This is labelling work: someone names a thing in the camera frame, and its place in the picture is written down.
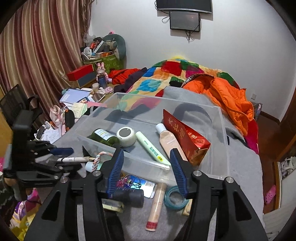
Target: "white wall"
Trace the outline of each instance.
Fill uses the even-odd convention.
[[[212,0],[213,15],[201,15],[201,32],[190,43],[184,31],[162,23],[165,14],[156,11],[154,1],[95,1],[90,32],[121,35],[127,68],[149,68],[179,55],[222,69],[247,88],[248,99],[255,93],[263,111],[283,118],[296,85],[296,42],[265,0]]]

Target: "bunny ears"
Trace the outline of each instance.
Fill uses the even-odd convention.
[[[102,62],[101,64],[100,63],[97,63],[98,67],[104,67],[104,62]]]

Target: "light green tube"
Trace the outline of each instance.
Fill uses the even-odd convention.
[[[170,162],[160,153],[159,150],[143,135],[142,132],[138,131],[136,133],[138,141],[142,146],[149,152],[149,154],[159,163],[171,165]]]

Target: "blue tape roll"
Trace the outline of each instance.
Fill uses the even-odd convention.
[[[165,199],[164,199],[164,203],[165,203],[165,206],[167,208],[170,208],[170,209],[173,209],[173,210],[181,210],[182,208],[184,208],[187,203],[189,202],[189,200],[183,198],[183,201],[181,204],[174,204],[172,203],[172,201],[170,200],[170,195],[173,193],[173,192],[177,192],[179,193],[182,197],[183,195],[180,193],[179,191],[179,188],[178,186],[173,186],[171,187],[166,193],[165,193]]]

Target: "pink bottle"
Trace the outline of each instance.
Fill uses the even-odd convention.
[[[173,148],[177,148],[182,159],[184,161],[188,161],[179,142],[177,141],[176,137],[174,136],[173,133],[171,133],[170,131],[168,131],[165,128],[164,124],[162,124],[162,123],[157,124],[156,130],[160,135],[159,142],[160,142],[161,146],[163,147],[163,149],[165,150],[168,157],[170,157],[170,151]]]

